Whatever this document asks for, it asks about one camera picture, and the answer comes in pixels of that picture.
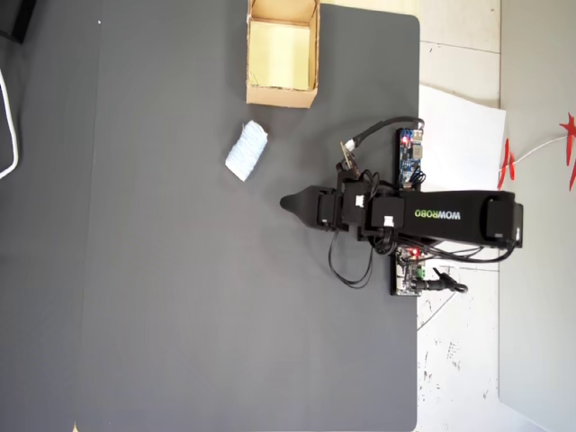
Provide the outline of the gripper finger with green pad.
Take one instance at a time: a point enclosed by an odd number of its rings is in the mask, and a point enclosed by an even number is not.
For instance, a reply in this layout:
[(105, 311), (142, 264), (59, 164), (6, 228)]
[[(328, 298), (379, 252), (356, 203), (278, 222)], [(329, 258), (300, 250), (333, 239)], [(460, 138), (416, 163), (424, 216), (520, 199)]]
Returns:
[(288, 194), (280, 200), (280, 204), (310, 204), (318, 198), (318, 187), (308, 186), (298, 193)]

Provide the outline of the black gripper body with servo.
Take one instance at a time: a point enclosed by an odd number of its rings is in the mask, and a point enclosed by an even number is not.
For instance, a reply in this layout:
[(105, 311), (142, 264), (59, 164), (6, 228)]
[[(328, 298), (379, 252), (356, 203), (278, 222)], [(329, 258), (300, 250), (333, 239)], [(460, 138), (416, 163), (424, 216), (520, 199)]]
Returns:
[(349, 225), (342, 220), (344, 190), (342, 184), (337, 184), (335, 188), (317, 188), (316, 229), (349, 232)]

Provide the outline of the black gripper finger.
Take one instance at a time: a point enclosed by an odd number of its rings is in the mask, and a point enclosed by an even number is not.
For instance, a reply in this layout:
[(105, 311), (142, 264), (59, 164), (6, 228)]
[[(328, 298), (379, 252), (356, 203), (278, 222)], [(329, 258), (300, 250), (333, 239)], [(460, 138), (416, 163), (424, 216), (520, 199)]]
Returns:
[(296, 216), (305, 226), (317, 225), (317, 213), (313, 211), (307, 204), (300, 204), (297, 202), (282, 202), (281, 207), (287, 212)]

